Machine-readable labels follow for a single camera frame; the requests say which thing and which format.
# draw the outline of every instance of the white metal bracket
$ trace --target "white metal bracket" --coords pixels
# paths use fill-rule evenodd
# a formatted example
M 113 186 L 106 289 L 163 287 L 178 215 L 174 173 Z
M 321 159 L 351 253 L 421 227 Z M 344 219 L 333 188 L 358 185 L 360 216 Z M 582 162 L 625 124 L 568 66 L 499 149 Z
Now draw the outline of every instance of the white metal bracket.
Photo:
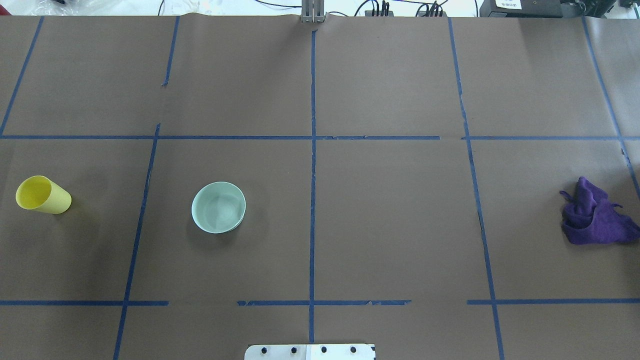
M 252 345 L 244 360 L 375 360 L 369 344 Z
M 324 0 L 302 0 L 302 22 L 324 22 Z

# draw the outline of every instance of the metal clamp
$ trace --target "metal clamp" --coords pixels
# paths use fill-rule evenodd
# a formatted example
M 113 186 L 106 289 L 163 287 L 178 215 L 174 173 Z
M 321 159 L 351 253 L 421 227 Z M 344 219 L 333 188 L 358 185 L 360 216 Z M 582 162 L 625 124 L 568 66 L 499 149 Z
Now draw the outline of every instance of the metal clamp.
M 324 22 L 324 0 L 302 0 L 302 22 Z

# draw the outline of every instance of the crumpled fabric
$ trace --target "crumpled fabric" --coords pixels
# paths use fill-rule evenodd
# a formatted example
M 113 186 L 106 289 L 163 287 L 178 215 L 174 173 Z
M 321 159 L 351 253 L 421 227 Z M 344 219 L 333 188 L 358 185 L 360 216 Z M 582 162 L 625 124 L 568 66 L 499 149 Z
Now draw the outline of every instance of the crumpled fabric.
M 640 227 L 628 216 L 616 212 L 622 208 L 609 202 L 607 193 L 581 176 L 575 197 L 560 194 L 569 201 L 564 207 L 562 230 L 576 245 L 627 243 L 640 238 Z

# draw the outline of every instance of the yellow plastic cup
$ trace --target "yellow plastic cup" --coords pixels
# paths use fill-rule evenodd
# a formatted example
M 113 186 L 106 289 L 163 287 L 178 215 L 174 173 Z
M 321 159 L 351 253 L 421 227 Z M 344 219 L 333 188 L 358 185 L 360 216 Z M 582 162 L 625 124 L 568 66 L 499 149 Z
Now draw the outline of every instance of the yellow plastic cup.
M 47 177 L 36 175 L 18 186 L 15 201 L 22 209 L 60 214 L 71 206 L 71 195 Z

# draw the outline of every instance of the vertical blue line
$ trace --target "vertical blue line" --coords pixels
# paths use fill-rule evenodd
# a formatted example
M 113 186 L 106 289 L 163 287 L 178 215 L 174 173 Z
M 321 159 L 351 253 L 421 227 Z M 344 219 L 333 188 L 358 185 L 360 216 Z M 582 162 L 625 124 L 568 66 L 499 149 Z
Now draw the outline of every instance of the vertical blue line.
M 149 157 L 149 168 L 147 169 L 147 178 L 145 180 L 145 190 L 142 195 L 142 204 L 140 205 L 140 215 L 138 217 L 138 228 L 136 230 L 136 239 L 133 242 L 131 264 L 129 265 L 129 275 L 127 276 L 127 287 L 124 290 L 124 300 L 122 302 L 122 312 L 120 313 L 120 325 L 118 326 L 118 337 L 116 338 L 116 346 L 113 351 L 113 360 L 118 360 L 118 356 L 120 356 L 120 344 L 122 342 L 124 322 L 127 318 L 127 308 L 129 307 L 129 295 L 131 294 L 131 283 L 133 282 L 133 271 L 136 268 L 136 259 L 138 258 L 138 245 L 140 244 L 140 234 L 142 233 L 142 221 L 145 218 L 145 210 L 147 209 L 149 182 L 151 180 L 151 171 L 153 170 L 154 160 L 156 158 L 156 147 L 158 144 L 159 134 L 160 134 L 160 124 L 156 126 L 156 133 L 154 135 L 154 144 L 153 146 L 151 146 L 151 156 Z
M 622 147 L 622 151 L 625 153 L 625 162 L 627 163 L 627 168 L 629 169 L 631 180 L 633 181 L 634 187 L 636 188 L 636 196 L 638 197 L 638 199 L 640 199 L 640 185 L 638 185 L 636 172 L 634 171 L 634 167 L 631 164 L 631 160 L 629 159 L 629 153 L 627 151 L 627 146 L 625 145 L 625 140 L 622 138 L 622 132 L 620 131 L 620 126 L 618 125 L 618 118 L 616 118 L 616 114 L 615 112 L 613 112 L 613 106 L 611 105 L 609 92 L 607 91 L 607 87 L 604 85 L 604 80 L 602 79 L 602 73 L 600 72 L 600 67 L 598 66 L 598 60 L 596 60 L 596 54 L 593 52 L 593 46 L 591 45 L 591 36 L 589 35 L 587 21 L 584 18 L 584 16 L 582 17 L 582 27 L 584 28 L 584 36 L 587 38 L 587 47 L 589 48 L 589 55 L 591 55 L 591 61 L 593 62 L 593 67 L 596 70 L 596 75 L 598 76 L 598 82 L 600 83 L 600 88 L 602 89 L 604 100 L 607 103 L 607 109 L 609 110 L 611 121 L 613 121 L 613 127 L 615 128 L 616 134 L 618 135 L 618 140 L 620 141 L 620 147 Z
M 180 17 L 175 17 L 175 24 L 173 25 L 173 39 L 171 40 L 171 50 L 169 51 L 169 61 L 166 63 L 166 75 L 164 77 L 164 83 L 162 86 L 166 86 L 169 83 L 169 75 L 171 74 L 171 64 L 173 63 L 173 51 L 175 50 L 175 38 L 178 37 L 178 26 L 180 26 Z
M 311 226 L 309 234 L 309 343 L 314 343 L 316 299 L 316 31 L 311 32 Z
M 15 97 L 18 95 L 18 90 L 20 89 L 20 84 L 22 83 L 22 77 L 24 76 L 24 72 L 27 70 L 27 65 L 29 65 L 29 59 L 31 59 L 31 53 L 33 53 L 33 48 L 36 46 L 36 41 L 38 40 L 40 29 L 42 29 L 43 21 L 44 21 L 44 16 L 41 16 L 40 21 L 38 21 L 38 27 L 36 28 L 36 32 L 35 34 L 33 34 L 33 39 L 31 40 L 31 46 L 29 46 L 29 51 L 27 52 L 27 56 L 24 59 L 24 63 L 22 64 L 22 69 L 20 70 L 18 81 L 15 82 L 15 87 L 13 88 L 13 93 L 11 94 L 9 105 L 7 105 L 6 107 L 6 111 L 4 113 L 4 119 L 2 120 L 2 125 L 0 125 L 0 136 L 2 136 L 2 134 L 4 133 L 4 128 L 6 127 L 6 123 L 9 121 L 9 114 L 11 114 L 11 109 L 13 108 L 13 102 L 15 101 Z
M 453 65 L 456 69 L 456 82 L 458 83 L 458 96 L 460 98 L 460 110 L 462 112 L 462 118 L 464 120 L 465 125 L 465 141 L 467 143 L 467 153 L 469 156 L 469 167 L 471 169 L 471 179 L 474 184 L 474 195 L 476 197 L 476 208 L 478 212 L 478 221 L 480 221 L 480 233 L 482 236 L 482 243 L 484 248 L 484 267 L 486 268 L 486 278 L 489 282 L 489 294 L 491 296 L 491 300 L 495 300 L 495 290 L 493 289 L 493 274 L 491 271 L 491 260 L 489 258 L 489 246 L 486 242 L 486 231 L 484 229 L 484 217 L 482 213 L 482 204 L 480 202 L 480 192 L 478 190 L 478 183 L 476 177 L 476 164 L 474 162 L 474 154 L 471 148 L 471 139 L 469 133 L 469 124 L 467 121 L 467 111 L 465 110 L 465 104 L 462 101 L 462 80 L 460 78 L 460 67 L 458 66 L 458 54 L 456 52 L 456 40 L 453 35 L 453 24 L 451 22 L 451 18 L 447 18 L 449 21 L 449 37 L 451 38 L 451 51 L 453 53 Z M 502 333 L 500 331 L 500 320 L 498 319 L 498 307 L 494 303 L 492 304 L 493 309 L 493 325 L 495 327 L 495 336 L 498 344 L 498 354 L 500 356 L 500 360 L 504 360 L 504 349 L 502 347 Z

